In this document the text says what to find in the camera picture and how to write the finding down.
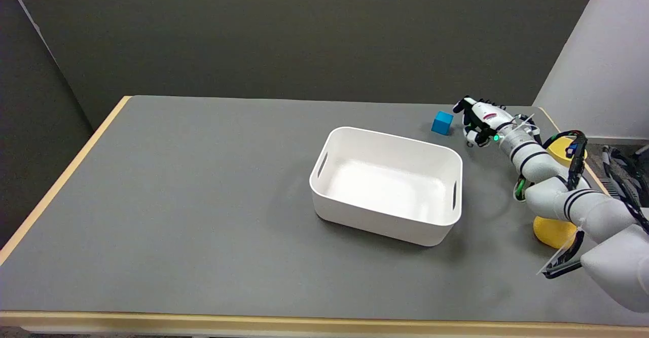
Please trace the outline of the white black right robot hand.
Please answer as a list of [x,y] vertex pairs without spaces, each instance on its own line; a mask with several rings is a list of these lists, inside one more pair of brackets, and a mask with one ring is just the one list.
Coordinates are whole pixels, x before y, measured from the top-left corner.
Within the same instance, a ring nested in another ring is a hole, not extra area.
[[452,111],[462,114],[462,131],[468,146],[487,146],[500,136],[498,131],[512,125],[514,116],[505,107],[495,105],[488,100],[474,100],[465,96],[458,101]]

